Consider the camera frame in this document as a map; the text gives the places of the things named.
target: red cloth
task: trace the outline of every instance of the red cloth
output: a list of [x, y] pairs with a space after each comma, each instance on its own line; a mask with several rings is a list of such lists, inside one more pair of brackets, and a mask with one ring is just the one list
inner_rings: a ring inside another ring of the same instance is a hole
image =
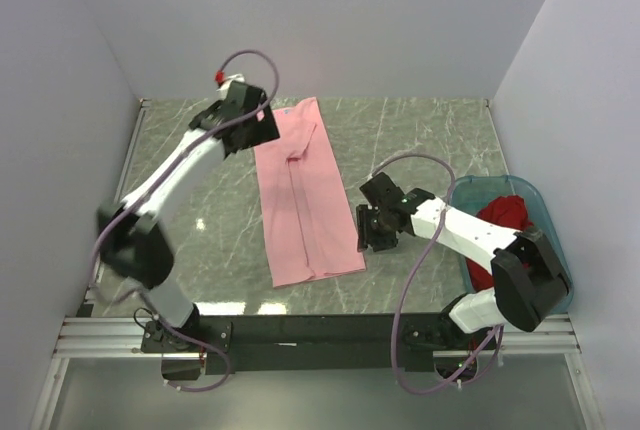
[[[500, 225], [501, 227], [524, 230], [530, 225], [527, 206], [522, 197], [511, 195], [498, 197], [476, 215], [480, 220]], [[467, 259], [471, 285], [476, 292], [493, 287], [493, 277], [476, 262]]]

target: plastic bin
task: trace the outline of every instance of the plastic bin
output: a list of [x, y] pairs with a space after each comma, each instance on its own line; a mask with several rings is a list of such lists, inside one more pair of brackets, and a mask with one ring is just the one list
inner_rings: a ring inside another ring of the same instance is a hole
[[[475, 216], [492, 200], [508, 195], [519, 195], [524, 199], [529, 212], [529, 220], [547, 235], [553, 249], [560, 258], [560, 262], [567, 271], [567, 275], [569, 275], [569, 280], [573, 282], [544, 200], [542, 200], [538, 190], [526, 180], [511, 175], [503, 175], [502, 177], [466, 176], [459, 178], [456, 180], [456, 187], [451, 196], [451, 206]], [[462, 255], [459, 255], [459, 262], [462, 279], [467, 291], [475, 293], [471, 285], [467, 261]], [[552, 313], [565, 313], [571, 300], [573, 300], [573, 286], [569, 295], [556, 306]]]

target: white wall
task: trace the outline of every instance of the white wall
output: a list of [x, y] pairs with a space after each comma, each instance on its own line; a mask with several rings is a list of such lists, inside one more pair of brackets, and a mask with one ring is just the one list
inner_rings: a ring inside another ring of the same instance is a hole
[[81, 0], [0, 0], [0, 419], [27, 428], [137, 106]]
[[640, 0], [546, 0], [495, 97], [509, 169], [543, 193], [608, 428], [638, 428]]
[[86, 1], [139, 96], [211, 95], [221, 61], [257, 47], [282, 95], [490, 97], [544, 0]]

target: red object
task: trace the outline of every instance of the red object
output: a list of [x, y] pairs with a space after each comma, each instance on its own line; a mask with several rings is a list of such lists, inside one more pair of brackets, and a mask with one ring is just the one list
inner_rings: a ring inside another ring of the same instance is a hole
[[[517, 195], [496, 198], [476, 216], [485, 222], [516, 230], [524, 230], [533, 225], [529, 221], [524, 200]], [[493, 287], [493, 277], [484, 268], [469, 259], [467, 259], [467, 267], [471, 276], [471, 285], [476, 292]]]
[[224, 72], [217, 71], [216, 72], [216, 83], [218, 85], [222, 85], [223, 82], [224, 82]]

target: pink cloth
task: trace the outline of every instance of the pink cloth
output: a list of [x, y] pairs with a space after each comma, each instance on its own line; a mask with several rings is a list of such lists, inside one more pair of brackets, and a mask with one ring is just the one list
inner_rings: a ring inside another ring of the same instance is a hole
[[274, 114], [280, 138], [255, 148], [273, 286], [364, 270], [317, 100], [307, 98]]

